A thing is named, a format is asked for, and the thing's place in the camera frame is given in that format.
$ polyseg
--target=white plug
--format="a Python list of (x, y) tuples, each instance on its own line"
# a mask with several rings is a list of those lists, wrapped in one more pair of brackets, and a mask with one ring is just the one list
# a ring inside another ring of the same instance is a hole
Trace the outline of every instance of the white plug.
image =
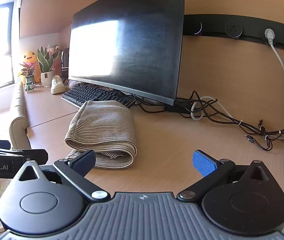
[(275, 38), (274, 31), (272, 29), (266, 29), (264, 31), (264, 35), (267, 38), (267, 41), (269, 42), (269, 45), (273, 44), (273, 40)]

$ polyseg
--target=folded striped cloth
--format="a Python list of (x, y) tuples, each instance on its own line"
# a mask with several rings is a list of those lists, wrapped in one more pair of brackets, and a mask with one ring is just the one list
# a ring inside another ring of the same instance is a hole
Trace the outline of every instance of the folded striped cloth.
[(129, 167), (137, 153), (133, 122), (130, 110), (117, 101), (85, 102), (69, 124), (64, 142), (73, 150), (66, 158), (94, 150), (95, 167)]

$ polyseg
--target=yellow plush toy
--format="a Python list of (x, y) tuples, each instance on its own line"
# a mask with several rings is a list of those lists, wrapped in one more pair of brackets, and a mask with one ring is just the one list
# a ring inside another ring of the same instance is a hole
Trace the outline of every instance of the yellow plush toy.
[[(34, 80), (36, 83), (39, 83), (41, 81), (41, 70), (38, 67), (36, 54), (32, 51), (27, 51), (24, 54), (23, 62), (37, 63), (37, 68), (34, 71)], [(21, 82), (25, 85), (25, 76), (22, 76), (21, 73), (22, 72), (20, 71), (18, 76), (21, 78)]]

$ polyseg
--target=white plant pot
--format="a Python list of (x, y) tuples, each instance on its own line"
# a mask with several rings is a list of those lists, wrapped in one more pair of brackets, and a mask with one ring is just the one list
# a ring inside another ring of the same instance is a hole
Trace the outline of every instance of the white plant pot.
[(41, 73), (41, 83), (44, 87), (50, 87), (52, 85), (52, 79), (54, 77), (54, 71)]

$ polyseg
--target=cable connector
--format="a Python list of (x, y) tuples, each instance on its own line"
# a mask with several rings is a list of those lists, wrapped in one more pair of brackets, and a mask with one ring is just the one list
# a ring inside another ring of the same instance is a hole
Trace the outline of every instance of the cable connector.
[(272, 29), (266, 29), (264, 31), (264, 35), (267, 38), (267, 41), (269, 42), (269, 45), (273, 44), (273, 40), (275, 38), (274, 31)]
[(251, 143), (254, 143), (253, 137), (250, 135), (246, 135), (244, 134), (243, 136), (245, 136)]

